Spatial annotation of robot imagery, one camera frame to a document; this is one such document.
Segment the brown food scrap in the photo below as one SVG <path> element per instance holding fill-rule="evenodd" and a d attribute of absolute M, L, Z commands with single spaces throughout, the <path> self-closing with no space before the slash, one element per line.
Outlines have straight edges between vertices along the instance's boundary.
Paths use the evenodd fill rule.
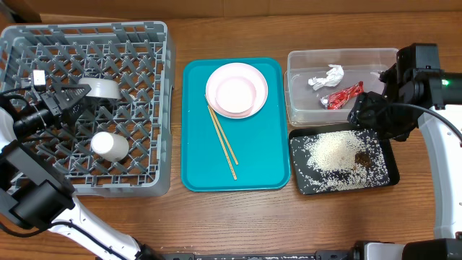
<path fill-rule="evenodd" d="M 364 168 L 369 169 L 372 167 L 372 159 L 366 152 L 358 152 L 355 155 L 354 161 L 356 162 L 356 164 L 359 164 Z"/>

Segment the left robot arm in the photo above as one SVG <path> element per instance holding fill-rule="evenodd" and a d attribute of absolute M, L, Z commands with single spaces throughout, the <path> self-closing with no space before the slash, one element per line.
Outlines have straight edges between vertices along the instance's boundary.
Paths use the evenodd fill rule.
<path fill-rule="evenodd" d="M 16 90 L 1 94 L 1 214 L 21 233 L 19 238 L 50 231 L 63 235 L 100 259 L 161 259 L 162 255 L 123 234 L 91 213 L 78 200 L 71 182 L 26 147 L 29 136 L 52 126 L 74 123 L 87 109 L 88 84 L 28 86 L 38 99 L 22 110 L 12 105 Z"/>

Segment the small white bowl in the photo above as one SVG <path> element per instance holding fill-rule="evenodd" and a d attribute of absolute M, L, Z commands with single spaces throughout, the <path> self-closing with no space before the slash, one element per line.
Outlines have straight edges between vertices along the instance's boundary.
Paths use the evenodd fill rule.
<path fill-rule="evenodd" d="M 256 87 L 245 77 L 230 77 L 218 84 L 215 103 L 227 116 L 247 113 L 256 100 Z"/>

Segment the white cup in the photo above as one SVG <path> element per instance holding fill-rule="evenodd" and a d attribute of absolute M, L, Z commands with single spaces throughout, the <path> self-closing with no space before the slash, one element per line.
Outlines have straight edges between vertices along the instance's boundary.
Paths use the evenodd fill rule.
<path fill-rule="evenodd" d="M 94 153 L 110 162 L 118 162 L 127 156 L 129 143 L 123 136 L 101 131 L 90 142 Z"/>

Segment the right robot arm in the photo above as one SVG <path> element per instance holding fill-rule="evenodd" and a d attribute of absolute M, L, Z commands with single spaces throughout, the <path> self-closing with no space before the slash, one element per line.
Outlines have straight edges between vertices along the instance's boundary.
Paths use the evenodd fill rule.
<path fill-rule="evenodd" d="M 350 123 L 381 139 L 406 139 L 419 129 L 430 159 L 435 193 L 434 239 L 407 243 L 360 241 L 350 259 L 461 258 L 461 74 L 441 69 L 383 73 L 383 93 L 364 92 Z"/>

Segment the grey bowl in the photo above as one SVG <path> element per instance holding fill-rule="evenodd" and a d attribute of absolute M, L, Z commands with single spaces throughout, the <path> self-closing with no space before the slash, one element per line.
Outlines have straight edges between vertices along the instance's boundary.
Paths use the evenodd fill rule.
<path fill-rule="evenodd" d="M 116 81 L 84 77 L 79 80 L 79 84 L 89 85 L 91 87 L 91 90 L 87 93 L 87 97 L 114 100 L 121 99 L 121 91 Z"/>

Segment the white tissue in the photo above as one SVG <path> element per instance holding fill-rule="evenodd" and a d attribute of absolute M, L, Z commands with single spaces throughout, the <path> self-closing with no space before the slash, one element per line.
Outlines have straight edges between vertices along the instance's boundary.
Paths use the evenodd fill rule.
<path fill-rule="evenodd" d="M 308 84 L 316 91 L 322 87 L 335 87 L 344 77 L 344 70 L 341 65 L 329 64 L 331 69 L 326 72 L 325 77 L 309 78 Z"/>

